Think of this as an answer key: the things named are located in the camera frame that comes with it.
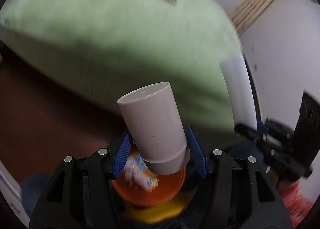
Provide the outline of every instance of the orange bowl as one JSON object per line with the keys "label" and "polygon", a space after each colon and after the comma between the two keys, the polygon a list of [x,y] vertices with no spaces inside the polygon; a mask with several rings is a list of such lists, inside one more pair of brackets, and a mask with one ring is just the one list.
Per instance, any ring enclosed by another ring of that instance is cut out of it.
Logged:
{"label": "orange bowl", "polygon": [[128,203],[139,207],[150,207],[168,202],[180,191],[186,177],[186,167],[180,171],[165,176],[157,176],[158,186],[151,192],[142,188],[129,186],[122,173],[116,180],[111,180],[117,193]]}

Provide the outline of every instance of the snack package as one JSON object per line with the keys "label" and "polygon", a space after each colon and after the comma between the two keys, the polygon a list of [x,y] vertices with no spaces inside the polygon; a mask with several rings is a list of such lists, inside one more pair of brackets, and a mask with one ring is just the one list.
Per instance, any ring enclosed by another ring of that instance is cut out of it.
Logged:
{"label": "snack package", "polygon": [[140,154],[136,158],[129,157],[124,167],[124,176],[130,184],[139,185],[145,191],[151,192],[158,185],[156,177],[147,174],[148,168],[142,160]]}

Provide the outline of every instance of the bed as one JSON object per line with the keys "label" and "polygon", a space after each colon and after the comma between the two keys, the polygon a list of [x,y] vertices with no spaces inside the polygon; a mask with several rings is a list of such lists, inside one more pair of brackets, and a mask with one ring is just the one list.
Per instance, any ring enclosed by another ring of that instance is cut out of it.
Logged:
{"label": "bed", "polygon": [[241,52],[213,0],[6,0],[0,40],[64,88],[120,115],[117,99],[170,82],[184,125],[234,140],[221,60]]}

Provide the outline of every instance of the wooden floor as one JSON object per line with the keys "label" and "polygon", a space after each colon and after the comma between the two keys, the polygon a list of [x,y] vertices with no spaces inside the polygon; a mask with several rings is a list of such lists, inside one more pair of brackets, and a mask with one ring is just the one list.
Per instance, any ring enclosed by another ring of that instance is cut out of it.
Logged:
{"label": "wooden floor", "polygon": [[18,182],[52,173],[66,155],[91,155],[124,128],[122,119],[59,87],[16,56],[4,56],[0,160]]}

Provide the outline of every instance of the white cup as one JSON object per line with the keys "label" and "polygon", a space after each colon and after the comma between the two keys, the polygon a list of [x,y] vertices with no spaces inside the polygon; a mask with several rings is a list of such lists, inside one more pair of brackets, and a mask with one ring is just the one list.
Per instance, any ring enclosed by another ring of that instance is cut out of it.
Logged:
{"label": "white cup", "polygon": [[170,83],[142,87],[117,102],[151,172],[169,175],[188,163],[190,151]]}

